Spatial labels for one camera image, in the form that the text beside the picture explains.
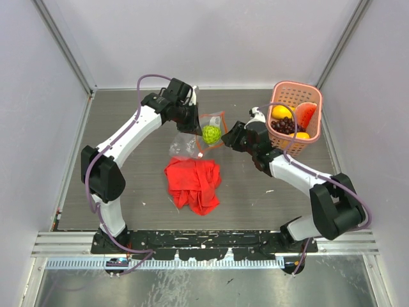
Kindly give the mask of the clear zip bag orange zipper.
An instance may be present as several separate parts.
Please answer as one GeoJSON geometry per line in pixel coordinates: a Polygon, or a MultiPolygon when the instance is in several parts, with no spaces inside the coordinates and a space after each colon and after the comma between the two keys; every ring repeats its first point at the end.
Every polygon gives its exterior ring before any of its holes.
{"type": "MultiPolygon", "coordinates": [[[[202,114],[199,116],[201,130],[206,125],[217,126],[221,129],[221,137],[228,131],[225,112],[216,112],[211,114],[202,114]]],[[[193,135],[186,133],[177,133],[169,148],[169,155],[179,159],[202,159],[210,150],[216,149],[223,145],[220,138],[219,142],[207,145],[202,135],[193,135]]]]}

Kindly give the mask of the green custard apple toy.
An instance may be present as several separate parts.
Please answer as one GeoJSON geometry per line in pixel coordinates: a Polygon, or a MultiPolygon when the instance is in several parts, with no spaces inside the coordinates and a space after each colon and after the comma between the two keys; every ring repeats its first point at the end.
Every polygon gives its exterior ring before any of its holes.
{"type": "Polygon", "coordinates": [[[206,125],[202,129],[202,139],[207,145],[219,142],[222,132],[217,126],[206,125]]]}

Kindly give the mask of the watermelon slice toy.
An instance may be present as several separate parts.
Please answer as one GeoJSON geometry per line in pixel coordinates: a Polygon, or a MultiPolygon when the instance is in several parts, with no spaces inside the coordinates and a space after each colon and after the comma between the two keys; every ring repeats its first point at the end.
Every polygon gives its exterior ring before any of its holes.
{"type": "Polygon", "coordinates": [[[295,119],[297,120],[297,124],[301,125],[304,129],[306,129],[317,109],[317,105],[313,102],[303,102],[299,104],[295,110],[295,119]]]}

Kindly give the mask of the pink plastic basket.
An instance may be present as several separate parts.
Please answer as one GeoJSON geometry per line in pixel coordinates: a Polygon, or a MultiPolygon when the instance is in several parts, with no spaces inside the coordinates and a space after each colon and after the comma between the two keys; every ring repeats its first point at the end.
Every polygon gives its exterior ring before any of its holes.
{"type": "Polygon", "coordinates": [[[316,87],[281,81],[270,102],[266,127],[274,146],[288,146],[287,153],[296,157],[320,138],[323,96],[316,87]]]}

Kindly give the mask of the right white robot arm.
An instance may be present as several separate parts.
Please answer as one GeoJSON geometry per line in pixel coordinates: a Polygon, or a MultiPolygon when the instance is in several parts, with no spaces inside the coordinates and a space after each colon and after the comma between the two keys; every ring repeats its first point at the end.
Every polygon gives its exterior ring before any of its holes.
{"type": "Polygon", "coordinates": [[[234,151],[247,152],[258,170],[285,181],[309,198],[311,215],[280,227],[280,243],[286,251],[296,251],[306,239],[334,240],[361,229],[370,220],[347,175],[329,175],[300,164],[273,146],[263,122],[236,122],[221,140],[234,151]]]}

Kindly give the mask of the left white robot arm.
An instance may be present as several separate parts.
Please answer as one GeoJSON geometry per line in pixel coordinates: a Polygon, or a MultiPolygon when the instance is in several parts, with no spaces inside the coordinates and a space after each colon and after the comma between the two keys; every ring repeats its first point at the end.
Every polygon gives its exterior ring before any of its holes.
{"type": "Polygon", "coordinates": [[[100,221],[102,240],[113,253],[139,252],[128,246],[130,237],[120,202],[126,186],[121,169],[130,154],[166,122],[176,123],[180,132],[202,134],[198,86],[177,78],[166,80],[168,85],[159,92],[137,97],[136,112],[111,137],[96,147],[87,145],[81,151],[81,180],[86,198],[90,210],[100,221]]]}

